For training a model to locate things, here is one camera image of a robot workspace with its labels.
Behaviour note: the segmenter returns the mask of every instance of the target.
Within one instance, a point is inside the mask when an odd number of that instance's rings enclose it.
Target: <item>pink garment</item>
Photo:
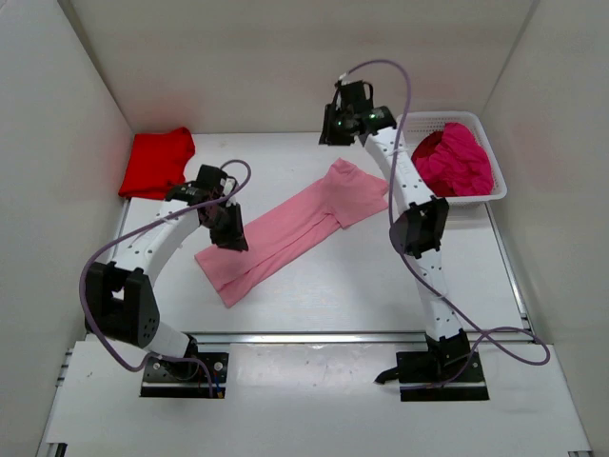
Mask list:
[[[493,190],[488,156],[462,124],[447,123],[435,153],[415,158],[414,163],[425,183],[444,182],[458,196],[488,195]]]
[[[328,173],[244,228],[248,252],[207,248],[195,255],[227,308],[339,228],[387,208],[384,179],[338,159]]]

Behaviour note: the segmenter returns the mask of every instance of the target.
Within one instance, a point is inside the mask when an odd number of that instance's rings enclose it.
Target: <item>plastic basket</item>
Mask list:
[[[472,197],[446,197],[449,205],[456,207],[479,205],[480,203],[491,200],[499,200],[507,193],[507,186],[503,180],[503,175],[493,153],[491,145],[488,143],[486,133],[478,116],[468,111],[421,111],[410,112],[406,117],[405,139],[406,151],[412,155],[419,143],[430,133],[437,130],[444,130],[447,122],[459,122],[466,126],[476,138],[476,142],[482,146],[488,155],[493,171],[493,190],[488,195],[476,195]]]

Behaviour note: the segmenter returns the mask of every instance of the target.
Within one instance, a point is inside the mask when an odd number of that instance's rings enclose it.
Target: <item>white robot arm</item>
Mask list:
[[[195,181],[176,186],[167,194],[154,217],[165,220],[164,224],[132,240],[109,262],[91,265],[86,277],[87,302],[104,335],[162,356],[196,354],[192,337],[161,321],[152,288],[173,252],[200,226],[209,229],[211,242],[219,248],[248,250],[241,208],[234,197],[174,215],[229,195],[236,186],[235,178],[221,169],[201,166]],[[186,368],[187,364],[167,363],[167,369],[177,373]]]
[[[396,127],[387,107],[374,107],[369,83],[339,80],[332,102],[325,106],[320,144],[349,146],[355,138],[360,140],[385,179],[393,182],[393,194],[400,214],[389,231],[394,249],[400,255],[408,256],[412,267],[427,284],[445,294],[440,241],[448,204],[421,179],[406,153],[404,140],[400,138],[395,145]],[[392,179],[394,154],[398,155]],[[468,356],[469,342],[453,310],[425,286],[417,283],[417,287],[423,305],[430,364],[442,372]]]
[[[364,143],[365,150],[374,158],[387,182],[390,182],[391,178],[395,135],[393,128],[381,129],[376,135],[368,135]],[[435,195],[421,179],[403,146],[398,146],[397,154],[398,164],[393,182],[393,194],[399,214],[404,214],[413,206],[421,207],[432,201]],[[432,248],[421,252],[420,257],[413,255],[412,259],[413,267],[427,283],[440,293],[446,293],[440,250]],[[458,335],[462,325],[454,312],[424,286],[417,283],[417,287],[421,295],[427,336],[440,341],[441,337],[451,338]]]

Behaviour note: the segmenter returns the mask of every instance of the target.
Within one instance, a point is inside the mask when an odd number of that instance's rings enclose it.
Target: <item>white panel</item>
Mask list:
[[[131,131],[51,0],[0,9],[0,453],[34,455],[78,274],[121,212]]]
[[[338,76],[394,58],[417,110],[479,113],[531,0],[72,0],[136,131],[315,131]],[[363,71],[378,102],[393,69]],[[399,103],[390,104],[396,109]]]
[[[117,345],[131,362],[141,350]],[[533,345],[509,346],[524,357]],[[566,457],[589,448],[554,358],[525,366],[481,348],[490,401],[401,403],[373,384],[393,345],[232,345],[225,400],[139,398],[141,373],[78,343],[50,442],[73,457],[421,455]]]
[[[608,2],[541,2],[483,116],[510,188],[497,221],[595,455],[609,455],[608,23]]]
[[[406,135],[406,147],[418,144]],[[316,133],[194,135],[196,154],[186,167],[194,179],[201,164],[247,160],[252,178],[237,195],[244,222],[254,220],[323,177],[339,157],[382,177],[359,145],[318,146]],[[244,171],[227,169],[237,179]],[[133,199],[124,232],[151,220],[161,202]],[[386,211],[330,235],[317,247],[226,309],[194,254],[209,246],[199,229],[167,262],[155,295],[163,319],[189,331],[422,331],[415,281],[389,242]],[[484,206],[451,209],[442,238],[449,297],[483,328],[521,327],[494,232]]]

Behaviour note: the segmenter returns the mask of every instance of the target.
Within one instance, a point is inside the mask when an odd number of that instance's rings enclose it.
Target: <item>purple cable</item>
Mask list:
[[[391,172],[390,172],[390,176],[389,176],[389,207],[388,207],[389,226],[393,226],[393,224],[394,224],[394,219],[393,219],[393,184],[394,184],[394,181],[395,181],[396,167],[397,167],[397,164],[398,164],[398,147],[400,145],[400,138],[401,138],[401,135],[402,135],[403,126],[404,126],[404,124],[406,122],[406,115],[410,111],[410,99],[411,99],[411,95],[412,95],[412,88],[411,88],[411,84],[410,84],[410,76],[408,75],[406,70],[400,64],[398,64],[397,62],[394,62],[394,61],[388,60],[388,59],[375,59],[375,60],[369,60],[367,62],[363,62],[360,65],[357,65],[354,68],[352,68],[351,70],[349,70],[345,74],[345,76],[347,76],[348,74],[352,73],[355,70],[358,70],[358,69],[360,69],[362,67],[366,67],[368,65],[373,65],[373,64],[386,64],[386,65],[390,65],[391,67],[394,67],[395,69],[397,69],[402,74],[403,79],[406,82],[406,90],[407,90],[406,103],[405,103],[404,108],[403,108],[402,119],[400,119],[400,123],[398,124],[398,128],[396,129],[396,139],[393,142],[393,144],[394,144],[394,147],[393,147],[393,159],[391,161]],[[453,309],[457,314],[459,314],[461,316],[461,318],[463,319],[463,321],[465,321],[474,330],[476,330],[477,332],[480,333],[480,337],[476,340],[476,342],[474,342],[474,344],[473,344],[473,346],[471,348],[471,351],[469,352],[469,355],[468,355],[465,363],[463,364],[461,369],[457,372],[457,374],[452,376],[450,379],[448,379],[446,381],[439,382],[439,383],[424,384],[424,385],[410,386],[410,387],[402,387],[403,389],[406,389],[406,390],[416,390],[416,389],[420,389],[420,388],[437,388],[437,387],[444,387],[448,383],[451,383],[452,381],[457,379],[459,376],[461,376],[462,373],[467,369],[467,367],[469,367],[469,363],[471,362],[472,357],[474,356],[476,348],[478,347],[478,345],[484,339],[487,339],[489,342],[491,342],[493,345],[495,345],[496,348],[500,349],[501,351],[503,351],[504,353],[506,353],[507,355],[509,355],[513,359],[518,360],[519,362],[522,362],[522,363],[524,363],[526,365],[532,365],[532,366],[535,366],[535,367],[540,367],[542,365],[547,364],[550,361],[550,357],[551,357],[550,349],[541,340],[540,337],[538,337],[537,335],[534,335],[531,331],[525,330],[523,328],[515,328],[515,327],[497,327],[497,328],[491,328],[489,330],[483,330],[474,321],[472,321],[469,317],[467,317],[467,315],[463,311],[461,311],[459,309],[459,307],[457,307],[457,305],[452,303],[448,298],[443,296],[441,293],[439,293],[437,290],[435,290],[431,285],[429,285],[419,275],[419,273],[417,273],[417,271],[415,271],[412,268],[412,266],[406,260],[406,256],[404,254],[400,254],[400,257],[402,258],[402,261],[404,262],[404,264],[408,268],[408,271],[410,271],[410,273],[415,277],[415,279],[417,281],[419,281],[422,285],[424,285],[431,293],[433,293],[434,295],[439,297],[451,309]],[[543,360],[537,362],[537,361],[532,361],[532,360],[525,359],[523,357],[520,357],[518,354],[515,354],[514,352],[512,352],[511,350],[509,350],[504,345],[502,345],[500,342],[498,342],[497,340],[495,340],[494,338],[492,338],[490,336],[491,333],[497,333],[497,332],[501,332],[501,331],[514,331],[514,332],[517,332],[517,333],[523,333],[523,334],[525,334],[527,336],[530,336],[535,343],[541,345],[541,347],[545,351],[545,358]]]
[[[208,202],[203,202],[203,203],[200,203],[198,205],[193,205],[192,207],[180,209],[178,211],[175,211],[171,215],[171,217],[175,218],[175,217],[181,216],[182,214],[185,214],[187,212],[194,211],[195,209],[210,207],[212,205],[219,205],[219,204],[227,201],[230,197],[232,197],[237,192],[239,192],[242,188],[244,188],[246,186],[246,184],[249,182],[249,178],[251,177],[251,167],[249,166],[249,164],[247,162],[245,162],[243,160],[233,159],[233,160],[229,160],[228,162],[225,162],[220,167],[220,169],[223,169],[224,167],[226,167],[227,165],[230,165],[230,164],[241,164],[244,167],[246,167],[247,177],[245,178],[244,182],[241,185],[237,186],[235,189],[232,190],[231,193],[229,193],[228,195],[225,195],[222,198],[218,198],[216,200],[210,200]],[[80,304],[83,307],[83,312],[85,313],[85,318],[87,319],[88,325],[91,327],[91,330],[93,330],[93,333],[95,333],[95,335],[99,339],[99,341],[102,344],[102,346],[104,348],[106,348],[106,350],[110,353],[110,355],[114,358],[114,360],[116,360],[116,362],[118,362],[121,365],[121,367],[123,367],[124,369],[126,369],[128,371],[132,371],[132,372],[139,371],[143,367],[146,366],[147,360],[150,357],[156,357],[156,358],[167,360],[167,361],[170,361],[170,362],[190,362],[190,363],[195,363],[199,367],[201,367],[203,369],[203,371],[205,372],[206,377],[207,377],[207,384],[209,386],[209,398],[213,398],[213,389],[212,389],[213,384],[211,382],[211,375],[209,374],[209,370],[207,369],[206,364],[203,363],[203,361],[201,361],[199,359],[195,359],[195,358],[169,357],[169,356],[165,356],[165,355],[160,355],[160,354],[156,354],[156,353],[153,353],[153,352],[149,352],[148,354],[146,354],[144,356],[144,358],[142,359],[142,363],[140,365],[138,365],[137,367],[131,366],[125,359],[123,359],[123,357],[121,357],[121,355],[116,351],[116,349],[112,347],[112,345],[108,341],[108,338],[106,338],[106,335],[104,335],[104,333],[102,333],[102,330],[99,329],[99,327],[97,326],[97,323],[95,322],[95,319],[93,318],[93,315],[91,314],[91,311],[88,308],[87,295],[86,295],[86,284],[85,284],[85,282],[86,282],[86,279],[87,279],[88,269],[93,264],[93,262],[95,262],[95,260],[97,260],[97,258],[100,255],[102,255],[104,252],[106,252],[108,249],[118,245],[119,243],[122,243],[123,241],[127,240],[128,238],[131,238],[132,236],[135,236],[135,235],[137,235],[139,233],[143,233],[143,232],[148,231],[150,229],[154,229],[155,227],[160,226],[161,224],[163,224],[165,222],[166,222],[165,219],[157,219],[155,221],[152,221],[149,224],[146,224],[145,226],[137,228],[134,231],[131,231],[131,232],[125,234],[125,235],[119,236],[115,240],[110,241],[106,245],[104,245],[104,246],[100,247],[99,249],[97,249],[93,253],[93,255],[91,255],[89,257],[89,259],[85,263],[85,266],[83,267],[83,270],[80,273],[80,281],[79,281],[79,284],[78,284],[78,292],[79,292],[79,295],[80,295]]]

